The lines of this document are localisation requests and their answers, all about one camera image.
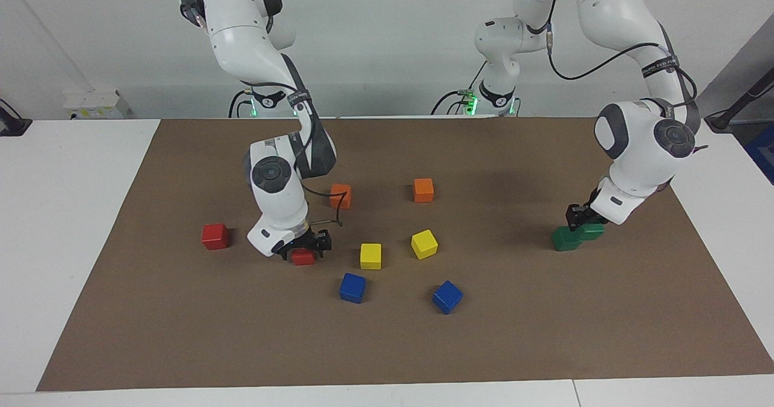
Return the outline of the blue wooden block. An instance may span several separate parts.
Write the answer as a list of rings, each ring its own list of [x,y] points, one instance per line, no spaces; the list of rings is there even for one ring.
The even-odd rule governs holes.
[[[366,292],[366,278],[354,273],[345,273],[338,289],[340,299],[360,304]]]
[[[447,280],[435,289],[431,301],[444,315],[449,315],[463,297],[464,292],[452,281]]]

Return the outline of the brown table mat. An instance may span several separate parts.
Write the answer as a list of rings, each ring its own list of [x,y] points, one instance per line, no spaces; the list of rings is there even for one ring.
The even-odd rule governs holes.
[[[289,120],[164,120],[38,388],[633,379],[774,373],[674,192],[558,252],[551,234],[610,164],[592,119],[327,120],[350,184],[313,265],[246,240],[242,159]],[[415,203],[431,178],[431,203]],[[230,246],[208,250],[207,223]],[[411,236],[431,230],[436,255]],[[360,269],[362,243],[382,269]],[[345,273],[362,303],[340,299]],[[452,281],[462,301],[431,301]]]

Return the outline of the blue box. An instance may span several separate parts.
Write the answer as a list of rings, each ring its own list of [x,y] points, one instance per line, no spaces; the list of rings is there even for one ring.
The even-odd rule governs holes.
[[[744,150],[774,186],[774,123],[746,142]]]

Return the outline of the black stand with pole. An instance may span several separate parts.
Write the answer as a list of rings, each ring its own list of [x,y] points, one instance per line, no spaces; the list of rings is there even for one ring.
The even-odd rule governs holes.
[[[733,118],[749,104],[754,103],[757,99],[763,97],[772,88],[774,88],[774,67],[769,69],[762,78],[758,79],[749,90],[744,93],[735,103],[729,108],[718,111],[704,118],[708,127],[713,132],[728,132],[728,126],[732,122]]]

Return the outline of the white power strip box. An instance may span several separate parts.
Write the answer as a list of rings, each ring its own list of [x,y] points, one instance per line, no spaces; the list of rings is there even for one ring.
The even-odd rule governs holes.
[[[127,119],[134,113],[116,90],[107,92],[67,93],[63,109],[74,119]]]

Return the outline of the black clamp mount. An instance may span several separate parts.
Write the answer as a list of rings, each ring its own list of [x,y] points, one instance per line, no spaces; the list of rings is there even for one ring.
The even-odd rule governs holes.
[[[0,98],[0,122],[4,125],[0,137],[19,137],[27,132],[33,121],[23,118],[11,104]]]

